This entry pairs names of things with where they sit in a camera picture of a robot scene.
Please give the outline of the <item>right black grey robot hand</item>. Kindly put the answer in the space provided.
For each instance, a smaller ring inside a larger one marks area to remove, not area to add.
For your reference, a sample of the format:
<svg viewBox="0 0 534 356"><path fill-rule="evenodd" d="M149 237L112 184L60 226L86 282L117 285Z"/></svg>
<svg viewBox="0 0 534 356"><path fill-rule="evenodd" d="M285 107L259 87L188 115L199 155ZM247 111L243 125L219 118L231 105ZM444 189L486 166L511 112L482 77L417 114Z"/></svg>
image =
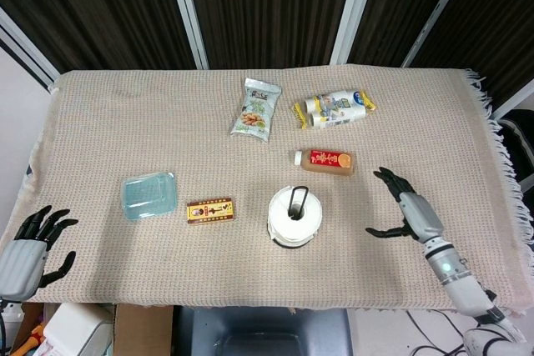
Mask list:
<svg viewBox="0 0 534 356"><path fill-rule="evenodd" d="M444 227L435 210L405 178L384 167L379 167L373 174L385 183L397 202L403 214L403 225L386 231L365 228L367 233L375 238L412 237L419 243L442 235Z"/></svg>

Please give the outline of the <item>left black grey robot hand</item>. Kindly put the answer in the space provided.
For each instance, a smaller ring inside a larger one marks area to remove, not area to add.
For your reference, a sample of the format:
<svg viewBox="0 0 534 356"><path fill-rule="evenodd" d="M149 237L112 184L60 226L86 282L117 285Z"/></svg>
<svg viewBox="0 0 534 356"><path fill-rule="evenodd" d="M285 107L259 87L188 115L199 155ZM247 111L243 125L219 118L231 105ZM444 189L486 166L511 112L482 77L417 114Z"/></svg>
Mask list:
<svg viewBox="0 0 534 356"><path fill-rule="evenodd" d="M76 252L67 254L63 264L47 273L45 264L53 245L65 228L78 223L68 218L68 209L53 211L50 205L22 222L13 240L0 253L0 300L24 303L40 288L64 278L72 268Z"/></svg>

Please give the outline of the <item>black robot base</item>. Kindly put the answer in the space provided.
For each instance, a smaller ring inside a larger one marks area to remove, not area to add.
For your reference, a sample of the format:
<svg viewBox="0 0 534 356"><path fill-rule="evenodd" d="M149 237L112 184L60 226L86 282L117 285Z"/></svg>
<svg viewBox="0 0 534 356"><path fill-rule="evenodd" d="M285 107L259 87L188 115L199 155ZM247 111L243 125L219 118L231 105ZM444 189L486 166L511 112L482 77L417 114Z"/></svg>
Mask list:
<svg viewBox="0 0 534 356"><path fill-rule="evenodd" d="M345 309L176 307L171 356L353 356Z"/></svg>

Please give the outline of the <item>beige woven tablecloth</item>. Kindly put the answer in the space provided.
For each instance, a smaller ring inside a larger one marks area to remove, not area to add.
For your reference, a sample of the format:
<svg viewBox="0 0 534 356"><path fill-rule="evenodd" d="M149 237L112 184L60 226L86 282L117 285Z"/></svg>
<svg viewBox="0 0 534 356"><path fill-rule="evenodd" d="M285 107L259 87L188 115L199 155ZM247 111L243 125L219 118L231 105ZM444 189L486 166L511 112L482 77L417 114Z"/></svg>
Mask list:
<svg viewBox="0 0 534 356"><path fill-rule="evenodd" d="M231 135L244 81L282 88L267 143ZM295 103L363 90L365 118L302 129ZM72 71L53 85L0 251L40 208L68 209L48 255L70 272L43 303L288 308L449 308L411 238L365 228L401 225L373 172L406 178L435 209L477 279L509 309L534 306L530 214L476 73L362 65L281 70ZM296 150L351 153L351 176L294 164ZM172 213L130 221L127 178L172 173ZM187 204L232 198L234 219L188 225Z"/></svg>

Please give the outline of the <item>white plastic device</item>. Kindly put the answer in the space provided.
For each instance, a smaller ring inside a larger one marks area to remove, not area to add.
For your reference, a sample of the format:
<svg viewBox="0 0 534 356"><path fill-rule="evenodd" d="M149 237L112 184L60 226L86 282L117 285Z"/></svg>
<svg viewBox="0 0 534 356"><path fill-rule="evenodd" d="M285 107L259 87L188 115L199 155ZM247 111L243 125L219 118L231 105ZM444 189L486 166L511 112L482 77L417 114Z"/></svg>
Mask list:
<svg viewBox="0 0 534 356"><path fill-rule="evenodd" d="M36 356L107 356L113 315L93 303L62 303L43 334Z"/></svg>

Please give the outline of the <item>brown juice bottle red label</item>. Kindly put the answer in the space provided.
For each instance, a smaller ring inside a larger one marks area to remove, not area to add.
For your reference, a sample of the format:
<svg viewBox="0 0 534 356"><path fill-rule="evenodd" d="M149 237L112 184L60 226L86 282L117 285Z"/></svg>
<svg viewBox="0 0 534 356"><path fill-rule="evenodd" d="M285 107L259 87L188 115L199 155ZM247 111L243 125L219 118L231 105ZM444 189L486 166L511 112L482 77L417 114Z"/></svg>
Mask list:
<svg viewBox="0 0 534 356"><path fill-rule="evenodd" d="M324 149L296 150L294 164L314 173L351 176L355 171L355 156L351 153Z"/></svg>

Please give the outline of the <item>black chair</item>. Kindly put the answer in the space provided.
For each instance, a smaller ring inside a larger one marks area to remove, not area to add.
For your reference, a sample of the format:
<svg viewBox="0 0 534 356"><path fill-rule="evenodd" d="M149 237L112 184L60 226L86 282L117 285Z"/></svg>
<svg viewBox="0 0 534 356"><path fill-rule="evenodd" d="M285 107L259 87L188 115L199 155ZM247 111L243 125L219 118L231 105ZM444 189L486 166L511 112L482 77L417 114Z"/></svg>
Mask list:
<svg viewBox="0 0 534 356"><path fill-rule="evenodd" d="M534 111L514 109L498 123L516 181L520 182L534 174Z"/></svg>

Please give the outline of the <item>brown cardboard box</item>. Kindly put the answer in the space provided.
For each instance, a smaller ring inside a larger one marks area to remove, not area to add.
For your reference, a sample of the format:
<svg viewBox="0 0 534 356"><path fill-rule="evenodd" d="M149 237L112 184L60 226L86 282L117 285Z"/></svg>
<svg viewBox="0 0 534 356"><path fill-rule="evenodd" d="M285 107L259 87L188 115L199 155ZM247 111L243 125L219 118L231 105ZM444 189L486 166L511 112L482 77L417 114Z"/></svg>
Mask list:
<svg viewBox="0 0 534 356"><path fill-rule="evenodd" d="M113 356L170 356L172 306L121 303L113 324Z"/></svg>

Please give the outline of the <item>packaged white bag rolls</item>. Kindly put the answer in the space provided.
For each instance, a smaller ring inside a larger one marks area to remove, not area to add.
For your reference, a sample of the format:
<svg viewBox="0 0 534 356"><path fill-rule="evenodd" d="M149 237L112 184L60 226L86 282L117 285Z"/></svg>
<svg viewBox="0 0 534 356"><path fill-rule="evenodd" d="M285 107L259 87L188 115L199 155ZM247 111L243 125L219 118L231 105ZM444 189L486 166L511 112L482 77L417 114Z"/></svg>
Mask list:
<svg viewBox="0 0 534 356"><path fill-rule="evenodd" d="M292 107L302 129L333 128L361 120L375 110L376 105L363 90L319 94Z"/></svg>

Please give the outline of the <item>clear blue plastic container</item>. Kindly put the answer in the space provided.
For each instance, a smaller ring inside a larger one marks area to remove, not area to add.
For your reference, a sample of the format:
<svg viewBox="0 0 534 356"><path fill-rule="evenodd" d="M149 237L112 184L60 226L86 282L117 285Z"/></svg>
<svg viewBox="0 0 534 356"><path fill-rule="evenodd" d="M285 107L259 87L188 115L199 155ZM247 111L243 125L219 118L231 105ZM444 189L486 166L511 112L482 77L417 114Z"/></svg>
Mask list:
<svg viewBox="0 0 534 356"><path fill-rule="evenodd" d="M177 201L172 173L151 173L127 178L121 185L123 214L130 221L172 213L177 207Z"/></svg>

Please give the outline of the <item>green white snack bag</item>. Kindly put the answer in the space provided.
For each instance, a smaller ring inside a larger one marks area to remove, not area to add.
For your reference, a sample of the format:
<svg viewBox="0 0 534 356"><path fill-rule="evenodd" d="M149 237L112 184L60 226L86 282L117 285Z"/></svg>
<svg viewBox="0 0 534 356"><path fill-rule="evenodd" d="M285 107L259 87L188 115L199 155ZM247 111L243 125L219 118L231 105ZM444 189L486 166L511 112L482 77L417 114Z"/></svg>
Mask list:
<svg viewBox="0 0 534 356"><path fill-rule="evenodd" d="M245 135L267 143L282 88L253 78L244 81L244 101L231 135Z"/></svg>

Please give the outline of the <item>yellow red printed box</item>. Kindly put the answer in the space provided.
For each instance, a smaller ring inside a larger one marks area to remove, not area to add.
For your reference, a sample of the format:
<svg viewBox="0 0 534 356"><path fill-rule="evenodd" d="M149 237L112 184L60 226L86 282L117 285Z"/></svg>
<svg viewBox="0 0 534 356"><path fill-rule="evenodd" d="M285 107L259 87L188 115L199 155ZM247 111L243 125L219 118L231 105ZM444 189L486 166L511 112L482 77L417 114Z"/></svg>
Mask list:
<svg viewBox="0 0 534 356"><path fill-rule="evenodd" d="M187 224L201 225L234 219L232 198L213 198L187 204Z"/></svg>

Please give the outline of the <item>orange handled tool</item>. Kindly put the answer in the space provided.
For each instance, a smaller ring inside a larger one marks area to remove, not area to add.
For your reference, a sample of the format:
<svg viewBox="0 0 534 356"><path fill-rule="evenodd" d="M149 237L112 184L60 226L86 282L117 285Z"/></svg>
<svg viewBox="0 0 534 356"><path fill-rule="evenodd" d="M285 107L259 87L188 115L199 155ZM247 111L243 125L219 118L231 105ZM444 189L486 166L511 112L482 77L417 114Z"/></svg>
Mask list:
<svg viewBox="0 0 534 356"><path fill-rule="evenodd" d="M45 340L43 331L44 331L44 326L42 324L39 324L38 326L36 326L32 330L26 342L22 344L16 350L12 351L10 353L10 356L25 356L31 350L38 348Z"/></svg>

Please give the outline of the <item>white partition frame post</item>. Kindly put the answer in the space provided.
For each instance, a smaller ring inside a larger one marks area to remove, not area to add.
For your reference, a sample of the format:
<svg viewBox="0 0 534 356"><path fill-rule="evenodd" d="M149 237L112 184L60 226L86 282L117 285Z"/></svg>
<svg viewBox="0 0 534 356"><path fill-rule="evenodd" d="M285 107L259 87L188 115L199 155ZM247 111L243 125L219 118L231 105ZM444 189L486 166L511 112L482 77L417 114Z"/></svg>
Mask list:
<svg viewBox="0 0 534 356"><path fill-rule="evenodd" d="M209 60L205 50L194 0L176 0L176 2L183 20L184 30L186 32L195 66L197 69L208 70Z"/></svg>
<svg viewBox="0 0 534 356"><path fill-rule="evenodd" d="M341 65L348 62L366 3L367 0L345 0L330 57L330 65Z"/></svg>
<svg viewBox="0 0 534 356"><path fill-rule="evenodd" d="M491 118L499 120L504 118L510 111L518 109L534 111L534 93L531 93L521 100L509 99L492 113Z"/></svg>
<svg viewBox="0 0 534 356"><path fill-rule="evenodd" d="M450 0L438 0L436 6L433 8L430 16L427 18L425 24L423 25L422 29L418 33L415 41L413 42L409 52L406 54L401 67L402 68L408 68L413 60L415 59L418 52L421 50L423 44L425 43L426 39L428 38L432 28L436 25L439 17L444 12L447 4Z"/></svg>
<svg viewBox="0 0 534 356"><path fill-rule="evenodd" d="M0 6L0 42L19 59L30 73L35 75L35 78L45 88L53 84L61 75L2 6Z"/></svg>

